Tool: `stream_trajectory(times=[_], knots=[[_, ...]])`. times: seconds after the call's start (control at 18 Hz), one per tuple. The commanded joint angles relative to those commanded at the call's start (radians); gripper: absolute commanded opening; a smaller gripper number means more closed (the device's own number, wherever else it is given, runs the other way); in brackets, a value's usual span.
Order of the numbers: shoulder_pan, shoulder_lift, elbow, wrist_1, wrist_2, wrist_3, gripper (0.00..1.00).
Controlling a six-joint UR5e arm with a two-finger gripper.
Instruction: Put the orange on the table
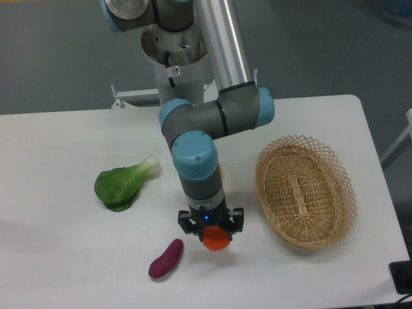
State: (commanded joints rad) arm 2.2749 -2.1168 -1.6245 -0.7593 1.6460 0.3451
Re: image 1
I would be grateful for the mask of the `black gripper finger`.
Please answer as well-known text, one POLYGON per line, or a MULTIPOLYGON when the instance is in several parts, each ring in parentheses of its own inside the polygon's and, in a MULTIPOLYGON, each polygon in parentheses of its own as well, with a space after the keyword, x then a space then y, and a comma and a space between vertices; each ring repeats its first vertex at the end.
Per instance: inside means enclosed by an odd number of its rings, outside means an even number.
POLYGON ((178 224, 186 234, 198 236, 199 240, 203 241, 205 221, 198 216, 197 212, 191 213, 190 211, 179 211, 178 224))
POLYGON ((225 230, 228 232, 229 239, 232 241, 233 235, 243 231, 244 208, 238 207, 232 210, 227 209, 225 217, 225 230))

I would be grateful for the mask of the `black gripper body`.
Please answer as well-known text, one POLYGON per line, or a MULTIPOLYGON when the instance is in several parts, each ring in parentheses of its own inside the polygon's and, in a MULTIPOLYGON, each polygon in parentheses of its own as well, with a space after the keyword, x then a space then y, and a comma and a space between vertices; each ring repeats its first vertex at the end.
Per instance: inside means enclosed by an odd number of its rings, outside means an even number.
POLYGON ((222 229, 230 228, 230 216, 226 205, 217 206, 209 211, 201 211, 189 207, 191 217, 190 229, 203 229, 207 226, 218 226, 222 229))

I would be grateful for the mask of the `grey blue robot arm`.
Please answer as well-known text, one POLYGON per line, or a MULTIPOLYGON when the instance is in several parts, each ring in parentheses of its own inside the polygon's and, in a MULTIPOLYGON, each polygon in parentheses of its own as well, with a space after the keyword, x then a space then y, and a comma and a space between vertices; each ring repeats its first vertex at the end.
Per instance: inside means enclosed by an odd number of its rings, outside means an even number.
POLYGON ((187 198, 186 234, 227 240, 244 210, 225 201, 215 140, 270 123, 273 98, 248 65, 234 1, 102 1, 108 25, 142 28, 156 69, 159 123, 187 198))

